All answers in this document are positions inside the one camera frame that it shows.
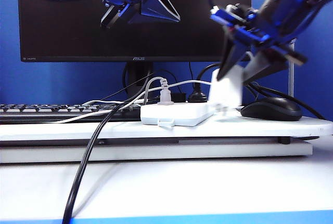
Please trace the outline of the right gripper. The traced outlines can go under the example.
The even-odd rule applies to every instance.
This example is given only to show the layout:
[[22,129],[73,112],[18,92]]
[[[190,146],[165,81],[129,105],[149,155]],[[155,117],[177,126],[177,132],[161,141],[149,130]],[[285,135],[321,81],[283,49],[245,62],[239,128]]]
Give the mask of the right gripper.
[[[286,70],[286,59],[297,65],[307,62],[304,55],[288,47],[288,42],[296,38],[296,33],[283,36],[260,16],[258,10],[236,4],[227,5],[226,8],[213,6],[210,12],[211,19],[226,27],[226,33],[232,39],[224,43],[217,80],[221,80],[242,59],[244,53],[250,57],[243,71],[244,83]],[[258,50],[271,48],[277,52],[258,52],[253,55],[246,52],[246,46],[255,46]]]

